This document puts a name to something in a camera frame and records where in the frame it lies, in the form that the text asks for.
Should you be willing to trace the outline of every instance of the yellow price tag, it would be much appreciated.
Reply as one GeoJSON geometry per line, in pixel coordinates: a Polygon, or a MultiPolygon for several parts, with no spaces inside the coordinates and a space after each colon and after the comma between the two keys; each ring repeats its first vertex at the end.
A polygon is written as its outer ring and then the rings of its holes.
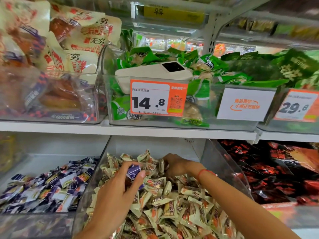
{"type": "Polygon", "coordinates": [[[205,14],[199,12],[180,11],[170,7],[151,6],[144,7],[144,17],[162,18],[201,24],[205,14]]]}

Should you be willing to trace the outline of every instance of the red string bracelet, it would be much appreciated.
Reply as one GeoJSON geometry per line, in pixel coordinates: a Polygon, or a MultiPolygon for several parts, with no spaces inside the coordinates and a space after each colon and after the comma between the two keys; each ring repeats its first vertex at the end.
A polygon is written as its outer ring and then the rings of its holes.
{"type": "Polygon", "coordinates": [[[211,174],[217,176],[217,174],[213,173],[212,171],[210,171],[210,170],[208,170],[208,169],[202,169],[202,170],[198,173],[198,175],[197,175],[197,180],[198,180],[198,181],[199,181],[199,176],[200,176],[200,174],[201,174],[202,172],[204,172],[204,171],[210,172],[211,174]]]}

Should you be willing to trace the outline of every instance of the white smartphone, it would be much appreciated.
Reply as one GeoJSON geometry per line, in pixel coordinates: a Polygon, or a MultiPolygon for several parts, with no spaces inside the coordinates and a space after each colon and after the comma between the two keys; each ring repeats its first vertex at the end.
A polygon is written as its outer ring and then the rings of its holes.
{"type": "Polygon", "coordinates": [[[168,80],[190,80],[193,74],[176,61],[119,69],[115,71],[115,78],[122,92],[127,95],[130,94],[130,79],[127,78],[130,76],[168,80]]]}

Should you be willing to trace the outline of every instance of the fingernail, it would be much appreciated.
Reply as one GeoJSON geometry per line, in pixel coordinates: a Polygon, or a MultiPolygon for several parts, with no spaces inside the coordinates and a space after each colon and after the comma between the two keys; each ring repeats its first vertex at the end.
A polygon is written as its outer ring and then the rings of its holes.
{"type": "Polygon", "coordinates": [[[145,177],[145,170],[142,170],[141,172],[139,172],[139,174],[142,176],[142,178],[144,178],[145,177]]]}

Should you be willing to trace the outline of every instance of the price tag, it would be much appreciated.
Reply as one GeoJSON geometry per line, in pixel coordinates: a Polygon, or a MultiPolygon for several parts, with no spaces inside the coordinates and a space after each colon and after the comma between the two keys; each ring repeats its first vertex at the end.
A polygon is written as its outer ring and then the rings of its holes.
{"type": "Polygon", "coordinates": [[[318,114],[318,91],[290,89],[274,119],[315,122],[318,114]]]}
{"type": "Polygon", "coordinates": [[[228,88],[223,93],[217,119],[263,121],[276,90],[228,88]]]}
{"type": "Polygon", "coordinates": [[[183,116],[188,84],[131,79],[131,113],[183,116]]]}
{"type": "Polygon", "coordinates": [[[180,11],[170,7],[154,5],[144,7],[144,17],[163,18],[201,24],[204,21],[205,15],[204,13],[199,12],[180,11]]]}

